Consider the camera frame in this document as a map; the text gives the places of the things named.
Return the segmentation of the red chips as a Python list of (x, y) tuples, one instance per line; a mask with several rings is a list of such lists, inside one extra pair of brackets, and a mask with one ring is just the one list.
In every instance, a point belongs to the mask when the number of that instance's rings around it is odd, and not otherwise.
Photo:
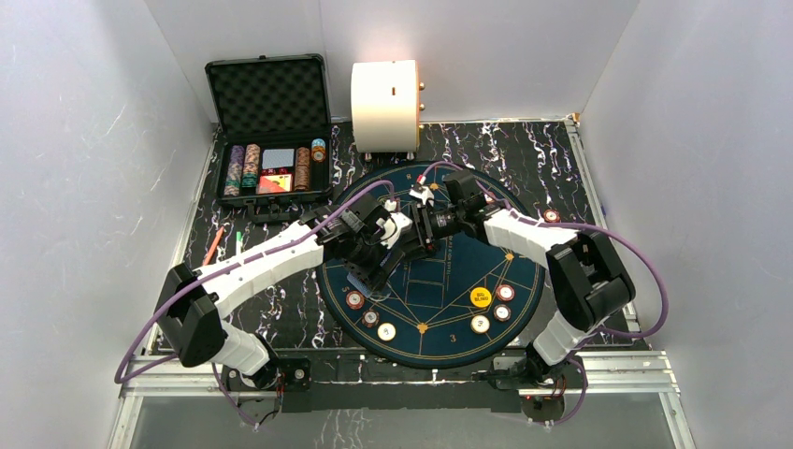
[(345, 297), (345, 303), (351, 310), (359, 310), (365, 304), (366, 298), (357, 290), (350, 291)]
[(499, 285), (495, 294), (500, 301), (509, 302), (515, 298), (515, 290), (511, 285), (506, 283)]

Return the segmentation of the yellow chips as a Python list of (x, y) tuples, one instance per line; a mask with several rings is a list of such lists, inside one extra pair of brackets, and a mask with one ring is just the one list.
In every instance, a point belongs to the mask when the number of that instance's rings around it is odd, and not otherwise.
[(392, 323), (382, 323), (377, 328), (377, 337), (382, 341), (391, 341), (397, 333), (396, 327)]
[(475, 334), (483, 335), (487, 333), (490, 326), (491, 322), (485, 315), (478, 314), (471, 318), (470, 328)]

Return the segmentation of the yellow big blind button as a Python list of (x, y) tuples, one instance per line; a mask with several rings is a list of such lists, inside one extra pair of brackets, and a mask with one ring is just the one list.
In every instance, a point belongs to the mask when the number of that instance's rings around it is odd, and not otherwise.
[(469, 301), (474, 307), (484, 309), (492, 304), (493, 297), (487, 288), (477, 286), (469, 292)]

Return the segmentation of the brown chips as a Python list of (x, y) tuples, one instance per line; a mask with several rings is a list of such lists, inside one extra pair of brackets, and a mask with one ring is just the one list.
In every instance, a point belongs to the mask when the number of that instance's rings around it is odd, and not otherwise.
[(506, 304), (497, 304), (493, 309), (493, 316), (499, 322), (508, 322), (512, 317), (512, 311)]
[(367, 328), (373, 328), (380, 322), (380, 315), (375, 310), (365, 311), (361, 317), (361, 324)]

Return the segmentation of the clear dealer button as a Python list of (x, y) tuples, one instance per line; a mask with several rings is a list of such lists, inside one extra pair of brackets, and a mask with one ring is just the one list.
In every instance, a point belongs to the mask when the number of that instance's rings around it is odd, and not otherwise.
[(373, 302), (384, 302), (385, 300), (392, 297), (392, 291), (390, 288), (384, 288), (381, 291), (373, 292), (369, 299)]

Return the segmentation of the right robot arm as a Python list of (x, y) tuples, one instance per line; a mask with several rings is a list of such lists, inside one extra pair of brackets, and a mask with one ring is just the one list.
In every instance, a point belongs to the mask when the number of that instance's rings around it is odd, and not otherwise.
[(635, 298), (636, 289), (602, 228), (588, 224), (548, 224), (533, 220), (509, 203), (499, 203), (467, 169), (454, 167), (443, 182), (449, 198), (445, 218), (435, 217), (432, 236), (464, 232), (492, 247), (509, 250), (541, 265), (550, 276), (555, 313), (508, 367), (474, 373), (497, 385), (552, 386), (564, 369), (577, 366), (585, 340)]

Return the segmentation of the red poker chip stack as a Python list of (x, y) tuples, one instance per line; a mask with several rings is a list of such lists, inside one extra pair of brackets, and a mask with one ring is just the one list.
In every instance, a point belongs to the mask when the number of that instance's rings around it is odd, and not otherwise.
[(556, 224), (561, 222), (561, 215), (557, 210), (545, 210), (542, 214), (545, 223)]

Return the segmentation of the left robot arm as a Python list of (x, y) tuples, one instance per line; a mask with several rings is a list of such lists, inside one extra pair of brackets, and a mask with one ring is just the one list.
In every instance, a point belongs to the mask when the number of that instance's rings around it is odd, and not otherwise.
[(214, 363), (268, 389), (280, 361), (266, 339), (227, 321), (245, 301), (298, 273), (338, 259), (383, 268), (384, 258), (408, 234), (411, 219), (394, 200), (357, 194), (341, 205), (304, 213), (279, 234), (212, 265), (184, 264), (167, 275), (157, 324), (185, 368)]

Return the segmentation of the blue playing card deck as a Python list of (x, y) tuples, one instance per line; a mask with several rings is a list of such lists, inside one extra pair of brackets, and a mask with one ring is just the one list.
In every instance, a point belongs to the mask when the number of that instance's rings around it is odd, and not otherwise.
[(354, 289), (359, 291), (364, 297), (371, 296), (371, 290), (356, 278), (351, 278), (350, 283), (353, 285)]

